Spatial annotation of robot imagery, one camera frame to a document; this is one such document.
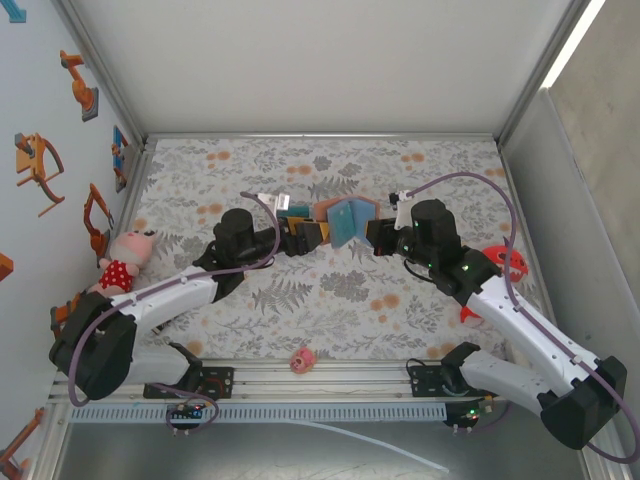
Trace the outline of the pink plush doll red dress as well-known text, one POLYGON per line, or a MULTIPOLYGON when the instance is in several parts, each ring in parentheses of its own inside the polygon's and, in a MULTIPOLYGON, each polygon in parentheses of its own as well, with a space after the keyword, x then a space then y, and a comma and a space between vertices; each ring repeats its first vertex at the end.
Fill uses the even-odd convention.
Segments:
POLYGON ((88 292, 113 297, 131 291, 134 279, 151 258, 156 232, 129 231, 120 234, 99 261, 102 275, 88 292))

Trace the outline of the red monster toy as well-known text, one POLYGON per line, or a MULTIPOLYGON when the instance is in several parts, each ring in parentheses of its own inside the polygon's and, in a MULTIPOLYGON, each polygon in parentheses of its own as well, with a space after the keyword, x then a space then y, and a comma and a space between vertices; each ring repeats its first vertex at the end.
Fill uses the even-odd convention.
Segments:
MULTIPOLYGON (((502 272, 505 272, 506 265, 506 245, 493 245, 486 247, 483 253, 496 265, 498 265, 502 272)), ((513 283, 518 283, 529 275, 529 267, 525 257, 517 250, 514 249, 510 258, 510 280, 513 283)), ((468 306, 464 306, 460 311, 460 323, 468 323, 471 325, 475 323, 479 325, 484 322, 484 319, 472 311, 468 306)))

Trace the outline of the orange claw wall sticker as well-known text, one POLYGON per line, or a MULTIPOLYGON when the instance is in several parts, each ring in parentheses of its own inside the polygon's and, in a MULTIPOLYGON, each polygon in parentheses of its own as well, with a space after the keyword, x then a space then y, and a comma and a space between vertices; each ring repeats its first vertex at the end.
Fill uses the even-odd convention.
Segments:
POLYGON ((24 135, 16 133, 14 136, 16 147, 16 173, 27 173, 27 176, 16 183, 21 187, 29 182, 34 182, 44 193, 50 204, 38 213, 41 218, 53 208, 63 203, 64 196, 57 195, 49 186, 49 182, 65 172, 62 159, 53 144, 39 133, 24 135), (48 174, 46 171, 45 157, 50 156, 56 170, 48 174))

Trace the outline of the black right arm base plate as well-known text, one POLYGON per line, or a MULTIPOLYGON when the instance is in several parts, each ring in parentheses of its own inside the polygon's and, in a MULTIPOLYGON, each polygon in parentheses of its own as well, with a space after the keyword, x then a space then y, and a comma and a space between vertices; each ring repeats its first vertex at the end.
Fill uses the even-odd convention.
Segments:
POLYGON ((441 365, 411 364, 406 367, 413 397, 471 398, 494 393, 469 386, 460 375, 451 376, 441 365))

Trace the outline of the small pink toy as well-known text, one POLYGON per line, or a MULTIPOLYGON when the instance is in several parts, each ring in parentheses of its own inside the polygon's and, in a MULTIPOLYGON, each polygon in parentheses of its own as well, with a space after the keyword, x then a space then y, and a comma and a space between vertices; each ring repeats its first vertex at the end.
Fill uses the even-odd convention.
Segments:
POLYGON ((295 374, 305 374, 314 367, 316 362, 315 353, 307 347, 302 347, 294 352, 290 358, 289 365, 291 371, 295 374))

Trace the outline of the blue orange wall sticker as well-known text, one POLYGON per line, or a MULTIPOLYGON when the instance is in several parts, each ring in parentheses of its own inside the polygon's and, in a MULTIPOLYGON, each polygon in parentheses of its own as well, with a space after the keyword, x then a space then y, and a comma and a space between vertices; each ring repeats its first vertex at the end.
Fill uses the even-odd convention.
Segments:
POLYGON ((125 135, 118 128, 117 125, 113 126, 113 136, 111 144, 112 155, 112 168, 115 175, 115 190, 120 193, 126 188, 127 185, 127 173, 126 173, 126 153, 129 142, 125 135))

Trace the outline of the white light strip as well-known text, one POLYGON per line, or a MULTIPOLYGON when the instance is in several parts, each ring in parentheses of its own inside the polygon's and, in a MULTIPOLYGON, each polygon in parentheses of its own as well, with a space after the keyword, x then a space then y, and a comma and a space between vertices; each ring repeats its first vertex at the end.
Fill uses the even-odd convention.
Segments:
POLYGON ((558 56, 551 65, 545 79, 542 81, 542 88, 549 89, 556 82, 606 1, 607 0, 589 1, 589 4, 581 14, 558 56))

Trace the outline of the white plastic tube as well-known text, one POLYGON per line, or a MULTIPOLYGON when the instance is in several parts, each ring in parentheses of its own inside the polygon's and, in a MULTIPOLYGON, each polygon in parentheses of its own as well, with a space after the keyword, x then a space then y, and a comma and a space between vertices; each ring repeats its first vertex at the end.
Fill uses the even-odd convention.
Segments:
POLYGON ((376 438, 372 438, 366 435, 362 435, 350 430, 346 430, 346 429, 342 429, 339 427, 335 427, 335 426, 331 426, 331 425, 327 425, 327 424, 321 424, 321 423, 315 423, 315 422, 307 422, 307 421, 300 421, 300 420, 286 420, 284 421, 284 424, 289 424, 289 425, 296 425, 296 426, 301 426, 301 427, 305 427, 305 428, 312 428, 312 429, 316 429, 316 430, 323 430, 326 432, 331 432, 331 433, 335 433, 338 435, 342 435, 345 437, 349 437, 355 440, 359 440, 365 443, 368 443, 370 445, 374 445, 383 449, 386 449, 388 451, 394 452, 398 455, 401 455, 405 458, 408 458, 412 461, 415 461, 417 463, 420 463, 423 466, 438 470, 440 472, 443 472, 445 474, 449 474, 450 473, 450 469, 439 464, 436 463, 434 461, 431 461, 429 459, 426 459, 424 457, 421 457, 419 455, 416 455, 414 453, 411 453, 405 449, 402 449, 398 446, 392 445, 390 443, 384 442, 382 440, 376 439, 376 438))

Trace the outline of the aluminium frame rail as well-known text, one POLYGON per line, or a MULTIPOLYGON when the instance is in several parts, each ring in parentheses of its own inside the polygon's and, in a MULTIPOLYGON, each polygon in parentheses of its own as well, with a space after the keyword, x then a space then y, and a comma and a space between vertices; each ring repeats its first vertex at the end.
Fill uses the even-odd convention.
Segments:
MULTIPOLYGON (((308 373, 295 374, 284 361, 214 361, 176 385, 194 385, 203 367, 232 367, 230 399, 284 402, 375 402, 415 398, 403 362, 325 360, 308 373)), ((536 370, 498 359, 483 350, 463 362, 462 375, 475 388, 521 406, 540 406, 537 396, 551 392, 561 397, 588 377, 567 358, 557 356, 536 370)))

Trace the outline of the floral tablecloth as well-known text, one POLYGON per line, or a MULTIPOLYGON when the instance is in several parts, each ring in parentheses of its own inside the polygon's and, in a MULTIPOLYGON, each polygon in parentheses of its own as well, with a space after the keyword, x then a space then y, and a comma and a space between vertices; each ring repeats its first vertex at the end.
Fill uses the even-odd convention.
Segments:
MULTIPOLYGON (((467 245, 484 249, 514 235, 503 195, 508 181, 490 141, 164 139, 146 164, 132 225, 156 232, 153 256, 137 278, 145 287, 189 266, 213 239, 232 208, 249 210, 269 226, 245 192, 285 193, 293 205, 312 206, 359 195, 392 216, 388 196, 420 189, 454 213, 467 245)), ((490 323, 460 323, 460 306, 414 277, 398 256, 377 257, 352 239, 321 245, 305 256, 279 255, 251 271, 225 299, 142 335, 145 347, 184 345, 202 358, 289 357, 306 346, 321 359, 438 359, 468 341, 494 356, 522 355, 490 323)))

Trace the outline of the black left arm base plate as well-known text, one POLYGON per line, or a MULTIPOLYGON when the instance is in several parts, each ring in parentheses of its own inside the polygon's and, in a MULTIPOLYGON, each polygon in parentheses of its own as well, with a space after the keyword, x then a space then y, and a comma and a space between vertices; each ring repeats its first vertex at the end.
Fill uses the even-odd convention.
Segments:
MULTIPOLYGON (((203 394, 213 400, 229 399, 232 396, 235 370, 232 367, 203 367, 199 379, 194 385, 173 385, 173 388, 189 393, 203 394)), ((143 389, 146 399, 176 399, 180 395, 171 393, 150 384, 143 389)))

